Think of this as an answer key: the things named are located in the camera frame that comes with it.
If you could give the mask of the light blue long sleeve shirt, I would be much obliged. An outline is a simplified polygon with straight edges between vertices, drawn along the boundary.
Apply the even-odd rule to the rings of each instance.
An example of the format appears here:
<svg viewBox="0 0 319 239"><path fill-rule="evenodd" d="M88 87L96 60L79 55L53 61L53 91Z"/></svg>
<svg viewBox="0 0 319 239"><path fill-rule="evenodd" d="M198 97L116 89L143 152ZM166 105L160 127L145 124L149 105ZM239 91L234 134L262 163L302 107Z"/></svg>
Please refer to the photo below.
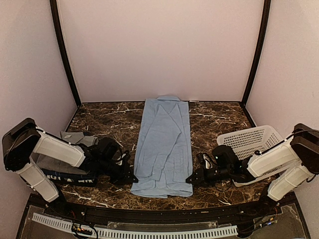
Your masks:
<svg viewBox="0 0 319 239"><path fill-rule="evenodd" d="M193 172L189 104L175 96L146 99L134 159L131 193L141 197L190 197Z"/></svg>

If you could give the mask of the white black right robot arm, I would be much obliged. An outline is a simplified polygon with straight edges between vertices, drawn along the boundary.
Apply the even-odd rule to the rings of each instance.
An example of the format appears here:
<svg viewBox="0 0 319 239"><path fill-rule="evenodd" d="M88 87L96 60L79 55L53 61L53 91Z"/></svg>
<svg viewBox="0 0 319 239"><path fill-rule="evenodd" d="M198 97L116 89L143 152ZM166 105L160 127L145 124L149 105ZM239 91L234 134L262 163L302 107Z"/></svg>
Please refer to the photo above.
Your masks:
<svg viewBox="0 0 319 239"><path fill-rule="evenodd" d="M286 138L271 126L263 125L222 134L212 155L198 154L202 166L186 179L187 183L213 185L231 180L243 187L279 174L265 189L265 197L254 211L265 216L288 192L319 173L319 132L302 123Z"/></svg>

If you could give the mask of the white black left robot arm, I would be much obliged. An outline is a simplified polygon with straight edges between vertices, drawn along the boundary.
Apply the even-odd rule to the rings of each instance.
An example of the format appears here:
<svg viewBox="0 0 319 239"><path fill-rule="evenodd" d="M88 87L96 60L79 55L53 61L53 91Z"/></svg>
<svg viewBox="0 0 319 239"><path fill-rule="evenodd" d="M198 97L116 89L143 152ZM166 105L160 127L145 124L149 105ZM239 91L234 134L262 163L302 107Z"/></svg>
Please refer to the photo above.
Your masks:
<svg viewBox="0 0 319 239"><path fill-rule="evenodd" d="M94 187L99 177L112 184L133 184L138 179L128 160L129 151L112 138L98 139L82 132L60 132L54 136L25 118L2 138L3 163L18 174L31 189L51 203L59 217L70 213L56 183Z"/></svg>

